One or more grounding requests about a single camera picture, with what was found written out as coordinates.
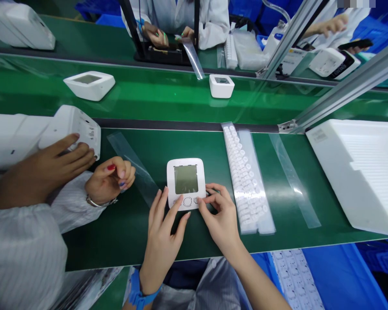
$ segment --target white plastic device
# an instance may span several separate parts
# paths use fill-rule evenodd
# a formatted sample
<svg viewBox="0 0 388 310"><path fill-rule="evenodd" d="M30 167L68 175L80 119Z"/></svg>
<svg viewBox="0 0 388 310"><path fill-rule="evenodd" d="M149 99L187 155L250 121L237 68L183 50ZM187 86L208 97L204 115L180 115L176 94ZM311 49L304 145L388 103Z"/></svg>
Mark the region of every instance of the white plastic device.
<svg viewBox="0 0 388 310"><path fill-rule="evenodd" d="M306 135L352 227L388 235L388 122L328 120Z"/></svg>
<svg viewBox="0 0 388 310"><path fill-rule="evenodd" d="M228 75L210 74L210 90L214 98L230 98L233 89L234 82Z"/></svg>
<svg viewBox="0 0 388 310"><path fill-rule="evenodd" d="M39 15L21 3L0 1L0 40L13 47L53 50L56 39Z"/></svg>
<svg viewBox="0 0 388 310"><path fill-rule="evenodd" d="M79 98L92 101L100 101L115 85L112 75L97 71L67 77L63 82Z"/></svg>
<svg viewBox="0 0 388 310"><path fill-rule="evenodd" d="M242 234L276 232L250 131L223 123L228 164Z"/></svg>
<svg viewBox="0 0 388 310"><path fill-rule="evenodd" d="M340 80L355 70L361 61L347 51L333 48L321 50L310 62L309 68L321 77Z"/></svg>
<svg viewBox="0 0 388 310"><path fill-rule="evenodd" d="M178 211L198 209L197 197L206 196L203 161L199 158L173 159L167 163L168 205L184 195Z"/></svg>
<svg viewBox="0 0 388 310"><path fill-rule="evenodd" d="M79 133L77 143L85 142L100 157L100 127L78 108L63 105L54 117L0 114L0 170L6 170L40 149L70 133Z"/></svg>

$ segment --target white blood pressure monitor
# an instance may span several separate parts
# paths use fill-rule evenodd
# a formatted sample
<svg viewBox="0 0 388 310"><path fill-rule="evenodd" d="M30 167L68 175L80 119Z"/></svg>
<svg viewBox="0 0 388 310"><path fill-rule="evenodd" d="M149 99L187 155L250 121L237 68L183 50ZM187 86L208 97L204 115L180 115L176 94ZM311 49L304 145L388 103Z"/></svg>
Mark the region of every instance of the white blood pressure monitor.
<svg viewBox="0 0 388 310"><path fill-rule="evenodd" d="M203 161L199 158L173 159L167 164L168 205L184 195L178 211L198 209L197 197L206 196Z"/></svg>

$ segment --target worker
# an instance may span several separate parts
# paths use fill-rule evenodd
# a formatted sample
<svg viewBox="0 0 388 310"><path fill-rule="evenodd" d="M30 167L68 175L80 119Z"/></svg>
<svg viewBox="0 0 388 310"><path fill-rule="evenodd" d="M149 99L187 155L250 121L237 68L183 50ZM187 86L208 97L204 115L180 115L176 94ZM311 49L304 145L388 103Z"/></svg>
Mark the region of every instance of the worker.
<svg viewBox="0 0 388 310"><path fill-rule="evenodd" d="M194 0L130 0L140 41L151 41L157 48L167 48L166 35L178 34L194 39ZM126 29L129 27L121 10ZM224 43L230 30L228 0L202 0L198 47L209 49Z"/></svg>
<svg viewBox="0 0 388 310"><path fill-rule="evenodd" d="M338 8L337 0L330 0L313 24L306 30L299 46L311 44L317 50L338 46L352 41L354 31L370 12L370 8ZM359 47L351 47L347 51L357 54L363 50Z"/></svg>
<svg viewBox="0 0 388 310"><path fill-rule="evenodd" d="M71 134L0 177L0 309L50 309L66 281L61 234L96 220L135 180L120 157L86 171L96 160L86 143L63 154L78 138Z"/></svg>
<svg viewBox="0 0 388 310"><path fill-rule="evenodd" d="M132 270L128 285L130 289L125 293L123 310L241 309L235 273L254 310L290 310L282 294L240 240L236 206L227 189L211 183L206 184L206 190L210 196L197 198L199 211L224 257L209 260L195 291L178 290L163 284L177 257L191 214L184 214L176 233L171 235L171 227L183 201L183 195L164 218L168 197L168 188L165 187L163 192L158 191L151 206L144 262L139 271L135 268ZM218 211L217 215L210 213L206 203L210 203Z"/></svg>

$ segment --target white plastic component tray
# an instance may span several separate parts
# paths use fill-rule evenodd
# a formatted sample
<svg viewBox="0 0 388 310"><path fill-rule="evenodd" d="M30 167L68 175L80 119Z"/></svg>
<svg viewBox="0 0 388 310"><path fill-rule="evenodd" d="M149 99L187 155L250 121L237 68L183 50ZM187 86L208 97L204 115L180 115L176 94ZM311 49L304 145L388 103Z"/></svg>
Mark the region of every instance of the white plastic component tray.
<svg viewBox="0 0 388 310"><path fill-rule="evenodd" d="M306 135L350 224L388 235L388 122L328 120Z"/></svg>

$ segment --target metal bracket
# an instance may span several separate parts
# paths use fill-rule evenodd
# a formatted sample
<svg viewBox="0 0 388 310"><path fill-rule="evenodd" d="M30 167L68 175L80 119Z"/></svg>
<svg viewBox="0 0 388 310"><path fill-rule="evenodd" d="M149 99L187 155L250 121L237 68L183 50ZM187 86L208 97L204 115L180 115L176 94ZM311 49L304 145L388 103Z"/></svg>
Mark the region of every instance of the metal bracket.
<svg viewBox="0 0 388 310"><path fill-rule="evenodd" d="M292 131L292 129L296 128L297 124L293 119L291 121L279 124L277 126L279 127L279 133L288 133L289 131Z"/></svg>

